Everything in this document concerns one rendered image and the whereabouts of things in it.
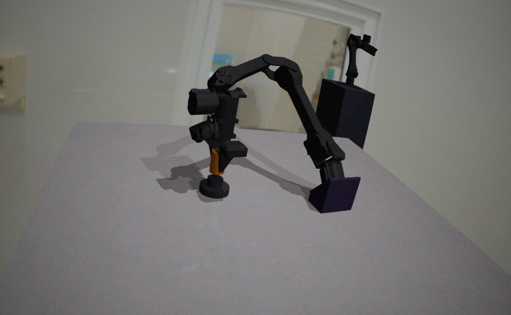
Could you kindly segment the orange knob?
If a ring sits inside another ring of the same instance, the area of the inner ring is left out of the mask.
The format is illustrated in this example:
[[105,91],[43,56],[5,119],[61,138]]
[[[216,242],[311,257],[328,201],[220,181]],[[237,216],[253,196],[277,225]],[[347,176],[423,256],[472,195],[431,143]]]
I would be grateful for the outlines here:
[[222,175],[225,173],[225,170],[223,173],[219,173],[218,171],[218,153],[215,151],[215,149],[212,149],[211,152],[211,164],[210,164],[210,173],[214,175]]

